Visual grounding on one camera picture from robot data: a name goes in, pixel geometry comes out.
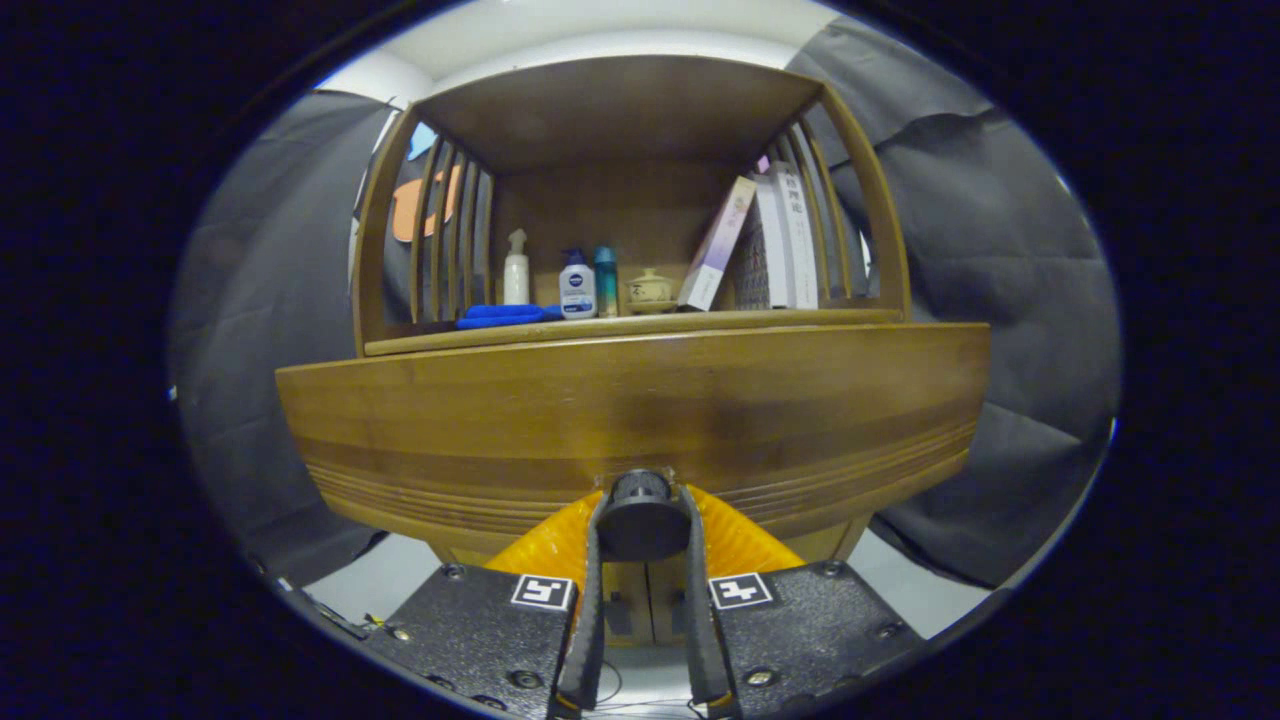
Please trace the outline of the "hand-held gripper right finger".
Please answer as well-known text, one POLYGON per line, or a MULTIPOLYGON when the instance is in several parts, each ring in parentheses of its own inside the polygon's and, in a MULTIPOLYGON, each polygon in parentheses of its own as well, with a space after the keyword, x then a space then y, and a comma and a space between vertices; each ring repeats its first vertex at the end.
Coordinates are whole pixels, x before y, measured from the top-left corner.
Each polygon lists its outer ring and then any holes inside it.
POLYGON ((805 562, 724 501, 682 486, 687 669, 709 719, 804 719, 918 660, 925 641, 847 562, 805 562))

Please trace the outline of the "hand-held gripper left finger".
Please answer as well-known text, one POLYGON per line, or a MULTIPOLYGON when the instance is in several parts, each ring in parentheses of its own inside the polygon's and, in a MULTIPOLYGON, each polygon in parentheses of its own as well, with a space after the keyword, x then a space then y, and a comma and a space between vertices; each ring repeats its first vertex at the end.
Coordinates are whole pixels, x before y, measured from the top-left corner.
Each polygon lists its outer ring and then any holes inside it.
POLYGON ((607 496, 590 493, 483 564, 444 562, 362 650, 421 687, 503 717, 577 719, 604 652, 607 496))

